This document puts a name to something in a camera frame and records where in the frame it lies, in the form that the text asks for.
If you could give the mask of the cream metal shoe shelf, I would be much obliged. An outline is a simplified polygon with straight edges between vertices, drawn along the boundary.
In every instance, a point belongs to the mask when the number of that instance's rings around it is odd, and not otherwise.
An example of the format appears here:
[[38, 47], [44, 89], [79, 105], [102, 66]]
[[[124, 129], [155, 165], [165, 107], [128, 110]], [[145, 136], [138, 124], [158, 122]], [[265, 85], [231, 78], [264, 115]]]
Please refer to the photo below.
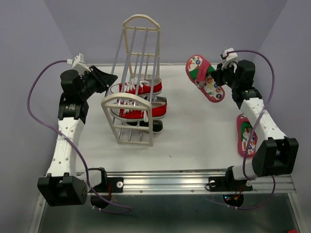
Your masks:
[[[101, 106], [118, 144], [153, 145], [154, 128], [161, 119], [152, 117], [152, 96], [162, 91], [159, 77], [160, 25], [143, 14], [130, 16], [122, 24], [118, 48], [125, 45], [122, 76], [106, 92]], [[142, 96], [149, 95], [150, 100]], [[115, 118], [110, 109], [147, 110], [148, 122], [127, 122]]]

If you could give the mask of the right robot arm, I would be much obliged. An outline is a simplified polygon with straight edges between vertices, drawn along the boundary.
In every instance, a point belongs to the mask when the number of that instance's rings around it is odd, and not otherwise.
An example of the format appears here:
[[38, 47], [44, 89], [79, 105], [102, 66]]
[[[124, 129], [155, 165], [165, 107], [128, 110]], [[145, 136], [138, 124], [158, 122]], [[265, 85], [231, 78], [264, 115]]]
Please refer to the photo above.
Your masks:
[[299, 143], [289, 138], [273, 121], [266, 110], [267, 103], [253, 86], [255, 64], [240, 60], [230, 62], [227, 67], [217, 65], [211, 76], [217, 85], [231, 88], [237, 107], [248, 118], [257, 136], [256, 152], [242, 165], [230, 166], [224, 176], [209, 177], [206, 189], [211, 192], [251, 191], [247, 181], [258, 177], [291, 174]]

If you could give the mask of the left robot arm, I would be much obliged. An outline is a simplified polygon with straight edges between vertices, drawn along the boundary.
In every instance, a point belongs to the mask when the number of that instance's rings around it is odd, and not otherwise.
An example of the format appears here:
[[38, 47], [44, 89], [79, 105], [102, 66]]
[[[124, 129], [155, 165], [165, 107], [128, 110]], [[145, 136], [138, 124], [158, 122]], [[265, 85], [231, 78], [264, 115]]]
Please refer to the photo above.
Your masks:
[[83, 175], [77, 175], [76, 150], [86, 123], [87, 100], [94, 93], [107, 91], [117, 78], [95, 66], [83, 74], [70, 69], [60, 75], [63, 92], [58, 110], [59, 135], [47, 174], [37, 183], [49, 206], [82, 205], [91, 188], [104, 191], [109, 187], [104, 168], [86, 169]]

